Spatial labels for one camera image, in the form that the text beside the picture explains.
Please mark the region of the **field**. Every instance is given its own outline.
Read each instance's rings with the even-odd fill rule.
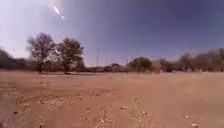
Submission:
[[[224,127],[224,74],[0,72],[0,128]]]

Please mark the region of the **rock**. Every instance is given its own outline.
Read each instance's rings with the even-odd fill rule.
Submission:
[[[198,121],[199,121],[199,122],[202,122],[202,121],[203,121],[203,119],[198,119]]]
[[[191,124],[191,128],[199,128],[199,125],[198,124]]]
[[[128,108],[127,107],[125,107],[125,106],[121,106],[121,108],[120,109],[122,109],[122,110],[127,110]]]
[[[100,119],[100,122],[104,123],[104,120],[103,120],[103,118],[101,118],[101,119]]]
[[[40,124],[39,125],[39,128],[44,128],[44,124]]]
[[[147,113],[146,113],[145,111],[142,111],[142,114],[143,114],[143,115],[146,115]]]
[[[86,108],[87,113],[91,113],[90,108]]]
[[[186,114],[183,114],[183,117],[184,117],[184,118],[187,118],[187,119],[189,118],[189,116],[186,115]]]

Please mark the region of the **tree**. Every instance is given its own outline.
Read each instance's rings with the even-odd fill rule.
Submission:
[[[39,73],[42,73],[43,65],[54,51],[56,45],[51,35],[45,33],[40,33],[36,37],[28,39],[28,43],[31,57],[37,62]]]
[[[65,74],[68,74],[70,66],[75,66],[82,60],[83,47],[74,39],[65,38],[57,47],[57,55]]]
[[[9,60],[10,60],[9,54],[5,50],[0,49],[0,68],[6,68]]]
[[[163,72],[172,72],[172,63],[166,59],[160,59],[161,69]]]
[[[151,68],[152,62],[145,57],[138,57],[129,62],[128,66],[137,72],[143,72]]]
[[[193,70],[192,66],[192,57],[190,54],[186,53],[180,57],[179,63],[181,65],[182,70]]]
[[[83,60],[80,59],[80,60],[76,63],[76,65],[75,65],[75,71],[76,71],[76,72],[83,72],[83,71],[85,71],[85,70],[86,70],[86,66],[85,66]]]

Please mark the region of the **pole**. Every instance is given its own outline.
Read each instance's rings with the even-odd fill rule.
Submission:
[[[97,49],[97,57],[96,57],[96,66],[99,67],[99,54],[100,54],[100,49]]]

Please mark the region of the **pebble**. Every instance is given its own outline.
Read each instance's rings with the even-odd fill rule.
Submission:
[[[191,128],[199,128],[199,125],[198,124],[191,124]]]
[[[184,117],[184,118],[187,118],[187,119],[189,118],[189,116],[186,115],[186,114],[183,114],[183,117]]]
[[[143,114],[143,115],[146,115],[147,113],[146,113],[145,111],[142,111],[142,114]]]
[[[122,110],[126,110],[126,109],[128,109],[127,107],[125,107],[125,106],[121,106],[121,108],[120,109],[122,109]]]

